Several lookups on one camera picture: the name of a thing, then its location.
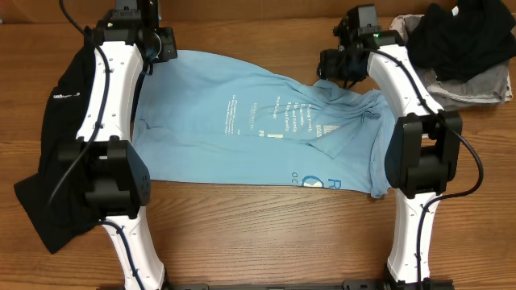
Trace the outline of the light blue t-shirt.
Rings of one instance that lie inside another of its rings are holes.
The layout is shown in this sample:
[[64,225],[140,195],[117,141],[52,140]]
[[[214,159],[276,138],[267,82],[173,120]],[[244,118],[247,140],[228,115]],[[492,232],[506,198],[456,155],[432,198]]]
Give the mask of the light blue t-shirt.
[[242,60],[182,50],[144,79],[132,144],[153,180],[381,197],[393,126],[380,91],[304,85]]

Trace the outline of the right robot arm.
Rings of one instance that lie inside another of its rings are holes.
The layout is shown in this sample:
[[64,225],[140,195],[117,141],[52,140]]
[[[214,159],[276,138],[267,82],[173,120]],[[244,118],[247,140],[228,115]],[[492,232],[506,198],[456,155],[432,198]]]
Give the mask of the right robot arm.
[[318,77],[348,86],[371,77],[395,117],[384,162],[397,210],[385,277],[349,280],[343,288],[453,289],[452,280],[430,277],[428,252],[439,199],[456,174],[462,119],[428,94],[403,39],[381,28],[373,4],[351,8],[333,34],[339,46],[321,52]]

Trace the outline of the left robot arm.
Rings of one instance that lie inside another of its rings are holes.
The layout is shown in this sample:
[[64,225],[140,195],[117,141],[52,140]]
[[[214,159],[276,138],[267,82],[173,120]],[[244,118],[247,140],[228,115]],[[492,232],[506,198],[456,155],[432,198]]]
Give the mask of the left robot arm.
[[160,26],[160,4],[117,1],[86,37],[94,48],[94,80],[75,141],[58,151],[89,226],[108,233],[124,274],[124,289],[170,289],[148,228],[148,168],[131,144],[131,114],[140,81],[155,63],[177,58],[171,27]]

